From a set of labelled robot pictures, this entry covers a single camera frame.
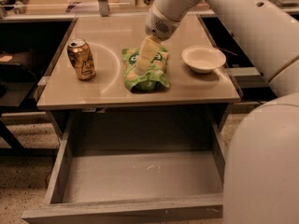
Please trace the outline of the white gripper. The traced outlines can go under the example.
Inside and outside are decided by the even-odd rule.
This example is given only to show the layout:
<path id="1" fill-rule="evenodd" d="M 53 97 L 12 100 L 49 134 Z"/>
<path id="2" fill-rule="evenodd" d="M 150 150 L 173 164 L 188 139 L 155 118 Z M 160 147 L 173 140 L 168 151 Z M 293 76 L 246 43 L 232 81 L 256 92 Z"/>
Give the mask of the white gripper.
<path id="1" fill-rule="evenodd" d="M 155 5 L 149 9 L 145 19 L 145 32 L 149 36 L 142 42 L 135 63 L 135 73 L 138 76 L 146 73 L 161 47 L 161 41 L 169 39 L 178 26 L 178 21 L 169 20 Z"/>

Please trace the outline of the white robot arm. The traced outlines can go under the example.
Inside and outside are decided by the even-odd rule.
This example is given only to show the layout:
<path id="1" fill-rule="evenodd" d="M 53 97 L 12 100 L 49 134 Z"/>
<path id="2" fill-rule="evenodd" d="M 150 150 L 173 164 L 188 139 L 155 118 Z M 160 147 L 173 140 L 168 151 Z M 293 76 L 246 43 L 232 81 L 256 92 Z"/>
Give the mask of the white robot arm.
<path id="1" fill-rule="evenodd" d="M 146 32 L 166 40 L 201 0 L 155 0 Z M 223 224 L 299 224 L 299 21 L 268 0 L 206 0 L 276 99 L 251 111 L 226 152 Z"/>

